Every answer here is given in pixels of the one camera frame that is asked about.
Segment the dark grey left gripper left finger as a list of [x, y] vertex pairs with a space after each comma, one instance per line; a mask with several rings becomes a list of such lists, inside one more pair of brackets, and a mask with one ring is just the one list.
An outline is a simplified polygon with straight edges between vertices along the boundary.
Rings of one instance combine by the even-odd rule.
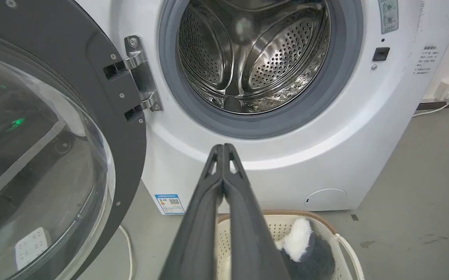
[[223, 145], [212, 147], [160, 272], [160, 280], [214, 280], [217, 208], [222, 202]]

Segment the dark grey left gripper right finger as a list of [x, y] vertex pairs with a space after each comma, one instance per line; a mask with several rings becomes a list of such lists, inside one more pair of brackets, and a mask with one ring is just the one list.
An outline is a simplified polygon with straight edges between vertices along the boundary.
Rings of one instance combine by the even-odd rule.
[[288, 280], [290, 276], [233, 145], [223, 147], [223, 193], [230, 206], [232, 280]]

